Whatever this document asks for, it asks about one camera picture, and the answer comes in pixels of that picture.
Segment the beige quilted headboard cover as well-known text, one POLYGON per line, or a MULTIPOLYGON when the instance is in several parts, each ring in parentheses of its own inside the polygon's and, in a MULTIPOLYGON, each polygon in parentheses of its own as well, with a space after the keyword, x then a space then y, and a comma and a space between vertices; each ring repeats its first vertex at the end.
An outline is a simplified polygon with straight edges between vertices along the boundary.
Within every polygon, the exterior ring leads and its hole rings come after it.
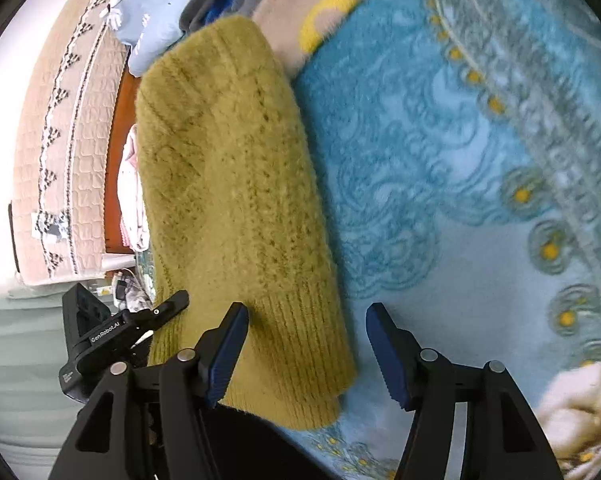
POLYGON ((28 286, 104 272, 110 131, 128 50, 105 22, 110 0, 68 0, 32 72, 12 197, 18 273, 28 286))

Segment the orange wooden bed frame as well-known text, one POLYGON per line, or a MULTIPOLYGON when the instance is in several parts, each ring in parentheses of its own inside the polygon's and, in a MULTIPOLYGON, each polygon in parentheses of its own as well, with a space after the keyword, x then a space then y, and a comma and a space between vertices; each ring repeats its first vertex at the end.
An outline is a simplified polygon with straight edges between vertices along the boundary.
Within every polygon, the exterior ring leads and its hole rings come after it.
POLYGON ((136 95, 139 84, 139 78, 133 77, 129 70, 124 70, 107 148, 104 191, 104 240, 107 254, 131 254, 131 249, 124 245, 120 229, 122 213, 118 203, 117 178, 128 132, 136 122, 136 95))

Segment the olive green knit sweater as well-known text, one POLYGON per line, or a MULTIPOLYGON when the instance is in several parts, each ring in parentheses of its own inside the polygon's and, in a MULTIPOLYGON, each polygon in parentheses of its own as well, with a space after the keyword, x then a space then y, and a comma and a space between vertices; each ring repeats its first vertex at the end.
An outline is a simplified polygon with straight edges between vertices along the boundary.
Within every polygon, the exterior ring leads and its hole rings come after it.
POLYGON ((331 425, 357 371, 299 108, 258 26, 232 16, 156 61, 136 99, 158 300, 189 307, 154 336, 167 361, 250 314, 224 403, 278 426, 331 425))

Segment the pink folded garment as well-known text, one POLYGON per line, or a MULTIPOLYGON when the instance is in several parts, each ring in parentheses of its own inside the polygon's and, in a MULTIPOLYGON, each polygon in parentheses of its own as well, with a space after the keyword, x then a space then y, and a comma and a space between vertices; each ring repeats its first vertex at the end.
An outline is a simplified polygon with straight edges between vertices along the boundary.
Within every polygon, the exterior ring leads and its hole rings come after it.
POLYGON ((122 241, 133 252, 145 252, 150 248, 150 229, 139 172, 137 125, 130 128, 122 149, 116 191, 122 241))

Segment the light blue floral duvet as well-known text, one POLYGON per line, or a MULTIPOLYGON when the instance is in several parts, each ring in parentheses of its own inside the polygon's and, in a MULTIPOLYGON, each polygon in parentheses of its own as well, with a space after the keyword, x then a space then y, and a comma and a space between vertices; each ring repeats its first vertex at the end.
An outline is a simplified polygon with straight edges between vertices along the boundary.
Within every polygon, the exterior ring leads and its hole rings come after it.
POLYGON ((110 0, 103 12, 116 38, 130 48, 129 73, 137 78, 182 37, 180 15, 190 0, 110 0))

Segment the teal floral bed blanket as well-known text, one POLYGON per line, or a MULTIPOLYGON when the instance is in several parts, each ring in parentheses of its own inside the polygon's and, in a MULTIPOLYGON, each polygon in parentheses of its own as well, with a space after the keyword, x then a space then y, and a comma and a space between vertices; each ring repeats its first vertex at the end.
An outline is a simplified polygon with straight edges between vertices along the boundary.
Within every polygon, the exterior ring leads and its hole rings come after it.
POLYGON ((567 479, 601 469, 601 22, 585 0, 365 0, 294 90, 358 377, 292 440, 338 479, 396 474, 410 413, 379 301, 450 361, 501 361, 567 479))

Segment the cluttered bedside items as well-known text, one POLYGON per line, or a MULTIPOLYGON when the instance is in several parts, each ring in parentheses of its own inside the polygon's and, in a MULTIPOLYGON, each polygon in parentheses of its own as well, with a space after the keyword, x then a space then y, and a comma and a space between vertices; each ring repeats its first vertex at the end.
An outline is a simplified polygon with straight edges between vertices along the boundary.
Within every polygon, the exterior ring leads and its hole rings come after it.
POLYGON ((107 272, 105 278, 94 281, 88 289, 113 314, 120 310, 148 310, 153 305, 137 275, 130 269, 107 272))

